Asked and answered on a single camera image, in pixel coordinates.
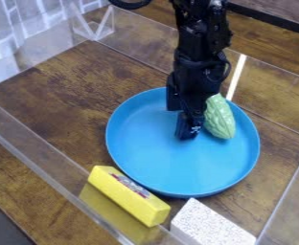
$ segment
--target green vegetable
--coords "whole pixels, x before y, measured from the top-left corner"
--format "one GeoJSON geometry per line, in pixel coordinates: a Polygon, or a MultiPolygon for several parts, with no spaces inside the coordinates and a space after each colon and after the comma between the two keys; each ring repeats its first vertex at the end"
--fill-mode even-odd
{"type": "Polygon", "coordinates": [[[232,138],[235,135],[235,120],[224,97],[218,94],[210,97],[206,103],[206,129],[218,138],[232,138]]]}

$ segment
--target blue plate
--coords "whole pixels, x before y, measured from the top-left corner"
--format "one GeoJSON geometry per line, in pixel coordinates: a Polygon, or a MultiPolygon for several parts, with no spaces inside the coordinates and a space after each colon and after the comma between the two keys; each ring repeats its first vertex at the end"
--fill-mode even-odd
{"type": "Polygon", "coordinates": [[[212,195],[251,172],[259,155],[254,123],[228,103],[236,122],[231,140],[203,130],[196,138],[174,136],[178,112],[165,111],[165,91],[157,88],[131,97],[115,110],[105,145],[116,165],[145,188],[174,197],[212,195]]]}

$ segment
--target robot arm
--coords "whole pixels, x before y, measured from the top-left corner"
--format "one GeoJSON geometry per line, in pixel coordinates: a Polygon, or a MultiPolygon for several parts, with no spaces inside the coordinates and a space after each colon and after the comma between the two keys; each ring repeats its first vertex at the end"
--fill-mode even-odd
{"type": "MultiPolygon", "coordinates": [[[[145,6],[151,0],[125,3],[109,0],[128,10],[145,6]]],[[[175,135],[192,139],[204,122],[206,100],[220,91],[230,72],[223,49],[232,33],[226,20],[226,0],[170,0],[175,9],[179,43],[174,71],[167,78],[167,110],[180,110],[175,135]]]]}

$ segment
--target white sponge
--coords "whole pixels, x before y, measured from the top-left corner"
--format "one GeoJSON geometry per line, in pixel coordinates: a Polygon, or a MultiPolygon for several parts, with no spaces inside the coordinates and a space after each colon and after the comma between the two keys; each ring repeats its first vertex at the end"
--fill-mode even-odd
{"type": "Polygon", "coordinates": [[[194,198],[174,217],[171,232],[188,245],[255,244],[255,237],[194,198]]]}

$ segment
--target yellow toy block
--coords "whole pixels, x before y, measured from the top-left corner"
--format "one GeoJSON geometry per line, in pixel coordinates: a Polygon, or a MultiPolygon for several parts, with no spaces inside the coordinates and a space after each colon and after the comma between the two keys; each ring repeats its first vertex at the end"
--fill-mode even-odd
{"type": "Polygon", "coordinates": [[[95,166],[88,177],[103,194],[147,226],[161,224],[170,205],[140,187],[115,167],[95,166]]]}

